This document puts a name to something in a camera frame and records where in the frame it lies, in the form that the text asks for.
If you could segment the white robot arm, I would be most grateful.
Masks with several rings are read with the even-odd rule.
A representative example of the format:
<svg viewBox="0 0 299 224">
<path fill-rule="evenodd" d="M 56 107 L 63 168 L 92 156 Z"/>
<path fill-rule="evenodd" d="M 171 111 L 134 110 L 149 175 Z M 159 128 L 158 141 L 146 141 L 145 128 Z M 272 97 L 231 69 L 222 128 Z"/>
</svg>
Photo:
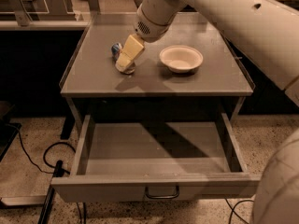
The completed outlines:
<svg viewBox="0 0 299 224">
<path fill-rule="evenodd" d="M 160 39 L 187 5 L 299 105 L 299 13 L 275 0 L 143 0 L 117 69 L 126 71 L 144 44 Z M 277 148 L 264 168 L 250 224 L 299 224 L 298 133 Z"/>
</svg>

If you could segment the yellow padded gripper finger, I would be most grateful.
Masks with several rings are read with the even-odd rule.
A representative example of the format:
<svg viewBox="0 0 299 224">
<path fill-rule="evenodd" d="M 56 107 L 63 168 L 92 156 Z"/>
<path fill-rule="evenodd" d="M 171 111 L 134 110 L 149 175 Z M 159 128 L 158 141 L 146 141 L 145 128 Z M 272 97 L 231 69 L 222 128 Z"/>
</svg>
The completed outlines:
<svg viewBox="0 0 299 224">
<path fill-rule="evenodd" d="M 126 72 L 134 63 L 135 59 L 144 51 L 145 41 L 137 34 L 129 35 L 121 49 L 120 56 L 116 61 L 116 68 L 120 72 Z"/>
</svg>

